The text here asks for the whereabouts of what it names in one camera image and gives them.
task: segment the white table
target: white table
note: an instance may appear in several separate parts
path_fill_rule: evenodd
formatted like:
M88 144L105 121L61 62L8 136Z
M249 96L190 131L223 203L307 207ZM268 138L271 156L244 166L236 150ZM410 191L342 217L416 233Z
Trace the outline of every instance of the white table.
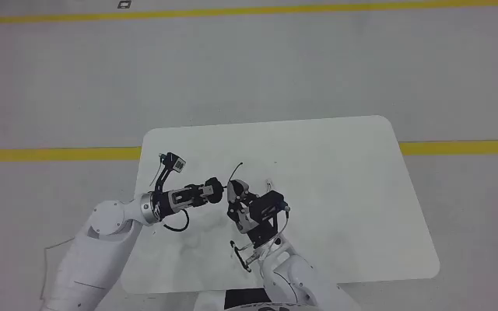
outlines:
M159 153L187 162L165 189L235 177L263 194L265 180L292 208L286 237L337 283L431 278L439 271L422 211L389 121L383 117L162 128L144 137L136 193L149 186ZM261 286L229 241L244 245L218 204L191 208L181 233L145 228L121 276L129 293L193 292ZM165 220L182 227L183 213Z

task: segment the yellow floor stripe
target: yellow floor stripe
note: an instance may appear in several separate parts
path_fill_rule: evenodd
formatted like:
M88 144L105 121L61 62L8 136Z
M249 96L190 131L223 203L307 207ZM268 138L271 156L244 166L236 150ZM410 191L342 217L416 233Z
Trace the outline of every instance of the yellow floor stripe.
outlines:
M498 141L400 142L404 156L498 155ZM0 149L0 162L139 160L141 147Z
M498 154L498 141L400 142L404 156L492 155Z
M330 5L295 5L225 9L189 9L156 12L109 12L38 16L0 16L0 23L82 22L116 19L160 19L199 16L235 16L254 14L354 12L399 9L442 9L472 6L496 6L498 0L434 0L417 2L338 3Z

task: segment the gray floor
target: gray floor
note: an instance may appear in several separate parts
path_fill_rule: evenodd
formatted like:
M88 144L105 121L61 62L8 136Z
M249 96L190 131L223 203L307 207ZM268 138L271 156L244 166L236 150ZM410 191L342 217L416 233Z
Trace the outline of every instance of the gray floor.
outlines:
M117 4L40 3L3 2L0 15ZM134 9L204 4L155 3ZM0 24L0 148L141 145L151 128L368 114L388 117L400 141L496 139L497 12ZM440 273L345 290L365 311L495 310L498 156L405 161ZM0 309L39 308L43 248L74 235L100 201L131 199L137 166L0 162ZM64 251L49 253L49 282ZM128 295L117 284L98 310L190 311L194 297Z

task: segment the wire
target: wire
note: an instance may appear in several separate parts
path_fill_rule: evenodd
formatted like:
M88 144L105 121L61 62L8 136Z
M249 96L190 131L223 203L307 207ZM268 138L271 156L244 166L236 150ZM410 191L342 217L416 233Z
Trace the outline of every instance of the wire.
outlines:
M289 223L289 218L286 218L286 224L283 226L282 230L279 231L279 233L275 234L275 238L273 239L272 244L270 244L270 247L268 248L269 250L272 249L273 244L275 244L275 241L280 237L280 235L282 234L283 230L286 229L288 223Z
M264 260L270 254L270 252L272 251L273 244L275 244L275 241L277 239L279 239L279 237L282 234L283 230L286 229L288 223L289 223L289 212L286 211L286 224L283 226L282 230L280 230L277 234L275 234L275 236L273 237L272 244L270 244L270 247L267 249L267 251L265 251L265 253L263 253L263 255L264 255L263 258L262 259L260 258L259 260Z
M240 163L239 163L239 165L237 165L237 166L235 167L235 169L234 169L234 170L233 170L233 172L232 172L232 175L230 175L230 178L229 178L229 179L228 179L228 181L226 182L226 185L227 185L227 186L228 186L228 183L232 180L232 177L233 177L233 175L235 174L235 172L237 171L237 169L239 168L239 166L241 166L242 164L244 164L244 163L243 163L243 162L240 162Z
M183 228L181 228L181 229L173 228L173 227L169 227L167 224L163 224L163 227L166 228L166 229L169 229L171 231L175 231L175 232L185 231L188 228L188 225L190 224L190 217L188 217L187 211L185 211L184 209L182 209L181 211L183 213L185 213L185 216L187 216L187 223L185 224L185 226Z
M161 170L161 165L163 165L163 163L162 163L161 161L159 161L159 167L157 168L156 175L154 176L153 181L151 181L151 182L150 182L149 187L150 187L150 186L152 186L152 185L153 185L153 183L154 183L154 180L156 180L156 178L157 178L157 174L159 174L159 171Z
M45 305L45 286L46 286L46 283L47 283L47 271L48 271L47 251L50 250L50 249L52 249L52 248L55 248L57 246L60 246L62 244L66 244L67 242L71 242L74 239L75 238L72 237L71 239L67 239L64 242L60 242L60 243L57 243L57 244L54 244L54 245L50 245L50 246L47 246L47 247L44 248L44 282L43 282L43 284L41 286L41 290L40 290L40 300L42 300L43 303L41 304L40 310Z

